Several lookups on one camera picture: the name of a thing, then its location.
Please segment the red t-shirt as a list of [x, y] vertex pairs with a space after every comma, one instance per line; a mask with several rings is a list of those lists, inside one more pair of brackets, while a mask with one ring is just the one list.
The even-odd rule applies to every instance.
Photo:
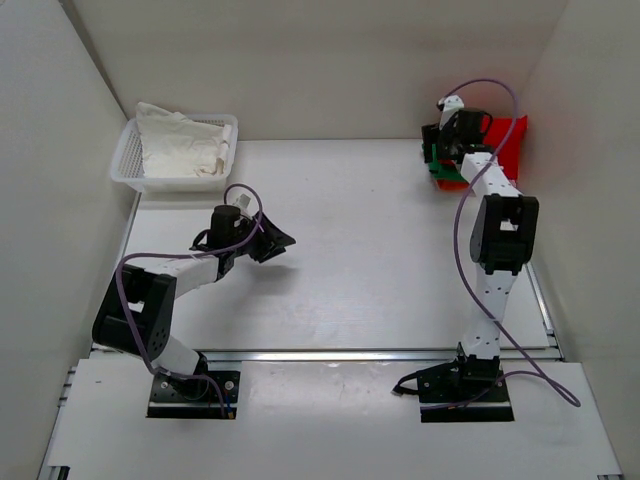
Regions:
[[[495, 117], [484, 138], [484, 143], [496, 149], [505, 137], [512, 119]], [[516, 183], [519, 177], [521, 146], [528, 129], [528, 117], [522, 116], [516, 120], [514, 130], [506, 144], [498, 154], [498, 163], [505, 176]]]

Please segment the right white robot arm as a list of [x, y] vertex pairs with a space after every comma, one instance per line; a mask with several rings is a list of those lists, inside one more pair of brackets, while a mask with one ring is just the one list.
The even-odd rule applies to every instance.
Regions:
[[491, 388], [500, 376], [500, 336], [512, 286], [533, 253], [539, 202], [523, 195], [499, 165], [496, 150], [485, 143], [493, 124], [486, 111], [466, 108], [457, 97], [440, 106], [441, 119], [423, 128], [429, 171], [439, 167], [456, 171], [479, 200], [469, 240], [469, 255], [476, 267], [471, 289], [478, 311], [458, 346], [456, 359], [431, 368], [433, 387], [471, 400]]

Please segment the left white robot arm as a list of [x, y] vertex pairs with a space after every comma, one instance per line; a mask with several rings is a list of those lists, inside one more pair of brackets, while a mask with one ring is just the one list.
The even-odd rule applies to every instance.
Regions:
[[149, 268], [130, 261], [151, 258], [151, 253], [132, 254], [116, 267], [92, 326], [92, 339], [145, 360], [158, 379], [188, 401], [206, 395], [222, 398], [206, 357], [171, 334], [175, 302], [222, 280], [240, 257], [262, 264], [295, 243], [264, 213], [249, 217], [241, 207], [219, 205], [188, 254], [157, 254], [162, 262]]

